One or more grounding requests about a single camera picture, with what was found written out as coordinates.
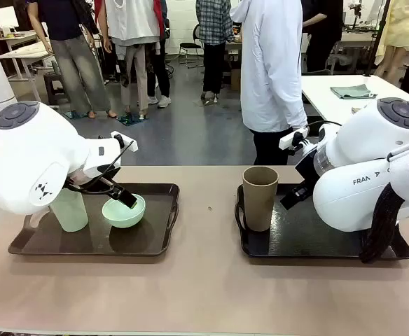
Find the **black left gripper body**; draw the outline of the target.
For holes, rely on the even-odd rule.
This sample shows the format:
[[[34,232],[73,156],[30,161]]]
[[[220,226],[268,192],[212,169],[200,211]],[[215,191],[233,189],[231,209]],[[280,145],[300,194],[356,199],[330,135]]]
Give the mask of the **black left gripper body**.
[[[119,171],[120,168],[113,168],[108,171],[104,171],[102,174],[83,185],[75,185],[71,178],[67,178],[65,181],[65,188],[83,195],[121,196],[123,194],[124,187],[120,186],[113,180],[113,177]]]

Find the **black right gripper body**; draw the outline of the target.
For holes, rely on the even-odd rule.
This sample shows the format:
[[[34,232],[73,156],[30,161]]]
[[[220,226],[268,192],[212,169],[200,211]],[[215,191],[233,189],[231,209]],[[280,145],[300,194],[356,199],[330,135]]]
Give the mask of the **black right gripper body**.
[[[314,187],[319,180],[319,175],[314,168],[316,153],[317,149],[314,148],[295,166],[296,171],[303,177],[303,182],[292,188],[281,198],[280,202],[286,210],[291,209],[297,203],[305,201],[313,195]]]

